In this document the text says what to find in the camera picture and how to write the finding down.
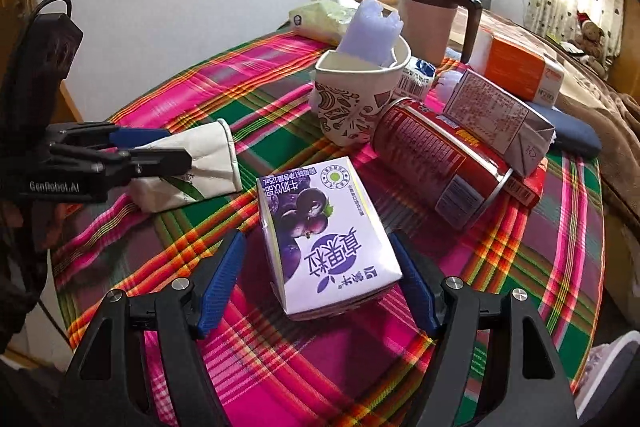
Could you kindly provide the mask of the white crushed carton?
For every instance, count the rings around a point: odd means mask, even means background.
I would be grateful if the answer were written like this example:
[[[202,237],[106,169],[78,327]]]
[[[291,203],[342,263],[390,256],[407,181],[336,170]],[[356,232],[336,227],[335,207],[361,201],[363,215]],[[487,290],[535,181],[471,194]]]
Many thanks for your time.
[[[166,136],[141,150],[183,148],[192,167],[180,176],[134,179],[128,192],[146,213],[158,213],[242,190],[240,168],[231,129],[224,119]]]

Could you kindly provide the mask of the purple grape milk carton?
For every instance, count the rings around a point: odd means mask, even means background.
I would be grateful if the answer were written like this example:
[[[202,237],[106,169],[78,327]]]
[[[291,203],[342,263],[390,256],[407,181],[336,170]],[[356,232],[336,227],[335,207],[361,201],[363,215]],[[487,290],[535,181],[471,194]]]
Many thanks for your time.
[[[401,269],[378,212],[347,157],[256,180],[274,295],[306,321],[388,291]]]

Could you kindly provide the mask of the patterned paper cup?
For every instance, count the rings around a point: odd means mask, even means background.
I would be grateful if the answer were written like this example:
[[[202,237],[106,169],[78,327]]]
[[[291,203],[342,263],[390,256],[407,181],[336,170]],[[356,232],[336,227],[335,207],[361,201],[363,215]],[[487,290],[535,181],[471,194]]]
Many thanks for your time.
[[[401,36],[388,67],[337,50],[324,52],[314,65],[317,115],[323,134],[340,147],[367,143],[410,58],[410,46]]]

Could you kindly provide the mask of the red drink can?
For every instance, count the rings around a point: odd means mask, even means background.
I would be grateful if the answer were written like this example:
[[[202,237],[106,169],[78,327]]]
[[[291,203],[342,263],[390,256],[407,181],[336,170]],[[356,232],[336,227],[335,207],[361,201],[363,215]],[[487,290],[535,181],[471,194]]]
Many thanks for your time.
[[[456,230],[477,221],[512,174],[488,145],[412,98],[398,98],[383,110],[371,145]]]

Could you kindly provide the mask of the grey milk carton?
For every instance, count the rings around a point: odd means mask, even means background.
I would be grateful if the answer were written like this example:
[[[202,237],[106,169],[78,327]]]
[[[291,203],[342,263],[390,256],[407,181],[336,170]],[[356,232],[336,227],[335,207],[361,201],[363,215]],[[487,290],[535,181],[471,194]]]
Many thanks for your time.
[[[454,88],[444,115],[523,178],[537,169],[555,137],[555,127],[541,113],[469,69]]]

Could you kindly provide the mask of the white foam fruit net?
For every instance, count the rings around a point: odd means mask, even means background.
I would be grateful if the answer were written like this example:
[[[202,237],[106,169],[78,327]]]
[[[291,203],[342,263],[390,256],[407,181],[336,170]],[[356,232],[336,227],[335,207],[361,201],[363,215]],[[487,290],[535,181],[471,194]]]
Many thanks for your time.
[[[390,66],[402,26],[396,11],[385,15],[378,0],[362,0],[336,50],[376,66]]]

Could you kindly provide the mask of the white trash bin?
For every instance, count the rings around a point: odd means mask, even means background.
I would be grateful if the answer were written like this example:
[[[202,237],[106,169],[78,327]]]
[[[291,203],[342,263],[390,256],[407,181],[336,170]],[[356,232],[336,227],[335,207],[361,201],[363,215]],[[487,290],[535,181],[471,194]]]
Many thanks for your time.
[[[593,347],[575,395],[581,426],[639,425],[639,332]]]

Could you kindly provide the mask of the red flat box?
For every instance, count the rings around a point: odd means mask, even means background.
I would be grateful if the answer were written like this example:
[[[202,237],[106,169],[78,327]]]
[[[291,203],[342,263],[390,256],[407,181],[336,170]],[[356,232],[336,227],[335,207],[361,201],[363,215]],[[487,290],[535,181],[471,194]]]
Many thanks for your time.
[[[503,191],[526,209],[532,210],[540,202],[542,194],[544,194],[547,171],[548,158],[544,157],[536,170],[526,178],[517,173],[512,174],[506,184],[503,185]]]

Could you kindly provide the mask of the plaid colourful tablecloth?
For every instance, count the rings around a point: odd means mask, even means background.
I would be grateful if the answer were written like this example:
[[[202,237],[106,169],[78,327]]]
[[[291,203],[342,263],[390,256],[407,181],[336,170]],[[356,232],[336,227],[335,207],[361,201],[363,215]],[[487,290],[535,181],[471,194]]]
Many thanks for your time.
[[[368,146],[324,136],[308,98],[324,47],[272,34],[195,64],[111,110],[127,127],[181,132],[225,121],[238,193],[149,215],[127,192],[68,221],[52,270],[68,339],[79,343],[107,291],[159,291],[241,231],[247,254],[220,325],[198,349],[235,426],[397,426],[430,363],[433,341],[414,324],[398,287],[335,317],[296,322],[277,296],[258,197],[284,209],[283,260],[307,295],[356,291],[382,279],[364,231],[328,194],[305,218],[291,170],[346,156],[387,231],[407,233],[442,272],[478,291],[526,291],[546,324],[570,387],[584,371],[604,279],[600,167],[552,152],[541,199],[527,208],[500,194],[471,228],[456,231]]]

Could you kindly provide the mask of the soft tissue pack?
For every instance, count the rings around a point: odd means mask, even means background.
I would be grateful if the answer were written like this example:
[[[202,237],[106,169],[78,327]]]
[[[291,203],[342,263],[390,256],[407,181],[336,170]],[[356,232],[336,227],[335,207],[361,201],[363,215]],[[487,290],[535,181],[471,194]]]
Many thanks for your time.
[[[308,0],[288,12],[288,21],[296,35],[337,46],[358,6],[356,0]]]

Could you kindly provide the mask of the dark blue glasses case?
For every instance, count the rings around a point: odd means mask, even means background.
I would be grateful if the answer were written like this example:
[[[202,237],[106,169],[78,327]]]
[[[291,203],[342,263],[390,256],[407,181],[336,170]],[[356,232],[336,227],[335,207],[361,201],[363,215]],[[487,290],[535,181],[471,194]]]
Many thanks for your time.
[[[553,145],[556,148],[585,159],[599,156],[602,143],[590,124],[565,114],[555,107],[546,107],[533,102],[527,102],[527,105],[553,124],[556,134]]]

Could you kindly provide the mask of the small white yogurt pack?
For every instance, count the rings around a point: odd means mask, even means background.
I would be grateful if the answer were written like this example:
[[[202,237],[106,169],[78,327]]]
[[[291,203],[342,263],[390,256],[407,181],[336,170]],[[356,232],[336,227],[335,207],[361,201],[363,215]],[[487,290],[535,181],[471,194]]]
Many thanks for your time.
[[[436,67],[422,60],[411,57],[402,70],[398,85],[394,90],[394,98],[412,98],[424,102],[428,92],[433,88],[436,77]]]

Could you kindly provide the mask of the orange white medicine box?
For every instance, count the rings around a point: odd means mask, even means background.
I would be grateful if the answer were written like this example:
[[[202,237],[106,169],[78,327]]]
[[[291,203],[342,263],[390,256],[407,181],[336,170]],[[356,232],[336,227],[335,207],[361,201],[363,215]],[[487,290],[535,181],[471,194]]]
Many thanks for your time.
[[[524,41],[481,27],[469,68],[526,102],[552,107],[564,80],[563,66]]]

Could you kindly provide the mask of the brown pink lidded mug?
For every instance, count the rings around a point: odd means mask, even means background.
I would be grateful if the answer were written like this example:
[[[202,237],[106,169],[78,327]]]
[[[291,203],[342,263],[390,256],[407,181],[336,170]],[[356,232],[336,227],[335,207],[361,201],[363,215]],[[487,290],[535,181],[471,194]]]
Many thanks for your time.
[[[401,35],[412,54],[438,66],[445,57],[450,31],[458,9],[468,13],[459,61],[469,62],[480,29],[483,5],[480,0],[398,0],[404,23]]]

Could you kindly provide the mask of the brown teddy bear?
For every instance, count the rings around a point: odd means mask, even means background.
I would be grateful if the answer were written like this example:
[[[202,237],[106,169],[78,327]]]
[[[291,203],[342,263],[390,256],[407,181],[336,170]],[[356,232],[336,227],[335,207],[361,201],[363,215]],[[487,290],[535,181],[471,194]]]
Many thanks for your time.
[[[577,13],[578,31],[574,35],[573,43],[582,51],[580,61],[604,79],[604,32],[585,12]]]

